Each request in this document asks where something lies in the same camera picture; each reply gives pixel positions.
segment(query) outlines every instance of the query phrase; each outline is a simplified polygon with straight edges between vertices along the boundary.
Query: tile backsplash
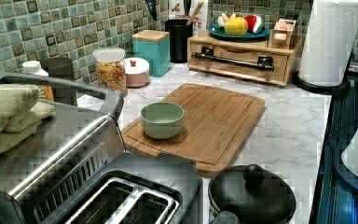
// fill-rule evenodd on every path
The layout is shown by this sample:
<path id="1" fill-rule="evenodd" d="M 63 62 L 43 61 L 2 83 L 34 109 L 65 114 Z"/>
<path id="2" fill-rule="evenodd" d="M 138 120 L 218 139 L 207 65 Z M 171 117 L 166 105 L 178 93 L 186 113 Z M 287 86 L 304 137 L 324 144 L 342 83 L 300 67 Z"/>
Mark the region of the tile backsplash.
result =
<path id="1" fill-rule="evenodd" d="M 269 28 L 286 13 L 300 15 L 299 32 L 307 32 L 310 0 L 212 0 L 211 21 L 222 13 L 261 14 Z M 77 81 L 95 84 L 92 52 L 119 47 L 132 52 L 131 36 L 144 29 L 164 30 L 168 0 L 157 5 L 153 21 L 145 0 L 0 0 L 0 71 L 20 71 L 22 63 L 51 57 L 74 62 Z M 358 34 L 353 44 L 358 63 Z"/>

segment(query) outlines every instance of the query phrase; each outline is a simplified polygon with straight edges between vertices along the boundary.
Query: stovetop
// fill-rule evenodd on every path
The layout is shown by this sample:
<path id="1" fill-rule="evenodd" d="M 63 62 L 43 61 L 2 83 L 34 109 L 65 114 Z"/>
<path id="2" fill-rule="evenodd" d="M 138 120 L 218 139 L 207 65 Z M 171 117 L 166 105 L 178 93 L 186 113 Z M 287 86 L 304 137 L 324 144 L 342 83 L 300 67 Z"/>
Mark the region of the stovetop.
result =
<path id="1" fill-rule="evenodd" d="M 334 149 L 347 145 L 358 127 L 358 73 L 349 72 L 349 92 L 334 96 L 324 138 L 324 149 L 310 223 L 358 223 L 358 193 L 334 170 Z"/>

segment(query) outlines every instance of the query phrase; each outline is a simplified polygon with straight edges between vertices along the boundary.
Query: stainless steel toaster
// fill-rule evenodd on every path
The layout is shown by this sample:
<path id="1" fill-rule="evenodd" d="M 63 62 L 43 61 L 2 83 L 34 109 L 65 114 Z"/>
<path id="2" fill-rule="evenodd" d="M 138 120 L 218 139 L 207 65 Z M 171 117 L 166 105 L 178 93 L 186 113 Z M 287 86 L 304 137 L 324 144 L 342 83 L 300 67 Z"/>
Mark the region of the stainless steel toaster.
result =
<path id="1" fill-rule="evenodd" d="M 44 119 L 35 134 L 0 154 L 0 191 L 19 203 L 23 213 L 20 219 L 41 223 L 96 172 L 123 153 L 117 126 L 123 97 L 116 91 L 52 77 L 1 73 L 0 84 L 4 83 L 45 85 L 104 99 L 100 111 L 47 102 L 54 105 L 55 116 Z M 56 189 L 40 202 L 45 192 L 68 175 L 71 181 L 66 189 Z"/>

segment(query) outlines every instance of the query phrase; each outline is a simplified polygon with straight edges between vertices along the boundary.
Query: wooden cutting board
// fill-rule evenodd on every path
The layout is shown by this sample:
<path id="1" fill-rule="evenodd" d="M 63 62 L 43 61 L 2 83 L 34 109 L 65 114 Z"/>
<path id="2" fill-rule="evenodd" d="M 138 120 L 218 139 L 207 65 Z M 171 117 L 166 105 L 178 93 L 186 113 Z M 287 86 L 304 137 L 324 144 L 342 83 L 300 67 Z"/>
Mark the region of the wooden cutting board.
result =
<path id="1" fill-rule="evenodd" d="M 168 153 L 195 161 L 199 175 L 207 177 L 234 162 L 265 104 L 254 96 L 190 83 L 162 101 L 185 110 L 183 130 L 170 139 L 154 139 L 144 133 L 138 118 L 123 129 L 126 149 L 153 158 Z"/>

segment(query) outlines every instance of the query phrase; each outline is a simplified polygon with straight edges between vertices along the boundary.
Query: folded towel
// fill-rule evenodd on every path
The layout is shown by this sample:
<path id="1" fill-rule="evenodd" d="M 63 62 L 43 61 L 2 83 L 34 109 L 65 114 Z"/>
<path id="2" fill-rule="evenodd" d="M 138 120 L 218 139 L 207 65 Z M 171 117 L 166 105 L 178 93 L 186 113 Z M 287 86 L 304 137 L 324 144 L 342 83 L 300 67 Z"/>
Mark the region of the folded towel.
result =
<path id="1" fill-rule="evenodd" d="M 35 85 L 0 85 L 0 154 L 36 132 L 41 119 L 52 116 L 53 106 L 37 103 Z"/>

